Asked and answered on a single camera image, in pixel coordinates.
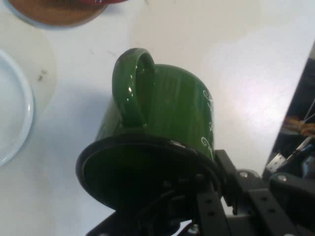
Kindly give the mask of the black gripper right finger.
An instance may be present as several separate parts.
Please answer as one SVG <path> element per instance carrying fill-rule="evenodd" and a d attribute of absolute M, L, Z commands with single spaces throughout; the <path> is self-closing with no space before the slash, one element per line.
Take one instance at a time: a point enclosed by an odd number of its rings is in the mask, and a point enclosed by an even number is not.
<path fill-rule="evenodd" d="M 233 216 L 227 218 L 232 236 L 313 236 L 315 182 L 287 173 L 269 180 L 251 170 L 236 169 L 224 150 L 215 162 L 223 175 L 223 192 Z"/>

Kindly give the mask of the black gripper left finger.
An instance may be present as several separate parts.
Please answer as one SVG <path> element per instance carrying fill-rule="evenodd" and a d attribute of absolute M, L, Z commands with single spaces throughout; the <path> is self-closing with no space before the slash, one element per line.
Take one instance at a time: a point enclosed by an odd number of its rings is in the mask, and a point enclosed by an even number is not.
<path fill-rule="evenodd" d="M 215 189 L 217 178 L 198 174 L 178 181 L 135 212 L 119 210 L 89 236 L 227 236 L 229 228 Z"/>

